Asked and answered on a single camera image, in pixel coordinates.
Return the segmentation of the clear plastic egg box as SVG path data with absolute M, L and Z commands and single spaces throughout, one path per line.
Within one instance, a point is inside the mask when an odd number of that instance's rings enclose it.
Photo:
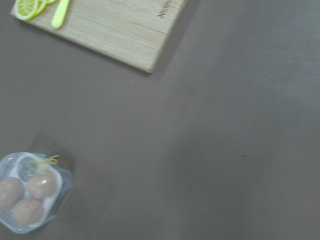
M 73 187 L 58 155 L 10 153 L 0 160 L 0 222 L 26 234 L 52 221 Z

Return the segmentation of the brown egg from bowl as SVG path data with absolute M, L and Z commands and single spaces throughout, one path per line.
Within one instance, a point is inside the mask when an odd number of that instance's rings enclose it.
M 16 177 L 0 181 L 0 210 L 8 211 L 23 197 L 24 186 Z

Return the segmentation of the brown egg back right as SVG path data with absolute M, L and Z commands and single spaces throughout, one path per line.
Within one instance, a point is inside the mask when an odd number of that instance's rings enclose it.
M 28 193 L 38 199 L 52 197 L 58 190 L 58 180 L 51 173 L 37 173 L 26 184 Z

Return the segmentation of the brown egg front right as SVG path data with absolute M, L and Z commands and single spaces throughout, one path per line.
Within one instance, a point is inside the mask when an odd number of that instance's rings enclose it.
M 12 209 L 12 218 L 22 225 L 34 225 L 39 223 L 45 213 L 43 201 L 29 197 L 20 200 Z

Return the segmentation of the wooden cutting board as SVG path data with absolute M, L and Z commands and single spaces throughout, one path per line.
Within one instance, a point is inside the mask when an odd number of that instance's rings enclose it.
M 124 64 L 152 73 L 187 4 L 185 0 L 72 0 L 61 28 L 58 2 L 26 23 Z

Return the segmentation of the yellow rubber band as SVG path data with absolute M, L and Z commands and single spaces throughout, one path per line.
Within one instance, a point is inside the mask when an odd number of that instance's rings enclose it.
M 42 172 L 46 172 L 51 165 L 57 165 L 59 157 L 60 157 L 59 155 L 53 155 L 41 161 L 31 159 L 29 162 L 36 165 L 35 171 L 37 173 L 42 173 Z

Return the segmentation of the yellow plastic knife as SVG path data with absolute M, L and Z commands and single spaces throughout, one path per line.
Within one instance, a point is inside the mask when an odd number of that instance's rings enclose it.
M 55 13 L 53 15 L 53 18 L 51 20 L 51 27 L 54 29 L 59 29 L 63 26 L 68 8 L 70 5 L 70 0 L 60 0 L 57 8 L 55 10 Z

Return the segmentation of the lemon slice back left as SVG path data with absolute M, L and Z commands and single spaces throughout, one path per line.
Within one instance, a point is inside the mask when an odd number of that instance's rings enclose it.
M 50 4 L 55 3 L 56 1 L 57 1 L 57 0 L 47 0 L 47 2 L 46 2 L 46 3 L 47 3 L 48 5 L 50 5 Z

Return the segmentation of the lemon slice middle left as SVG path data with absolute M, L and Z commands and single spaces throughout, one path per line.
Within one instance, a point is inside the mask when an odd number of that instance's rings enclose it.
M 47 7 L 47 0 L 38 0 L 37 9 L 35 11 L 35 15 L 41 14 L 45 8 Z

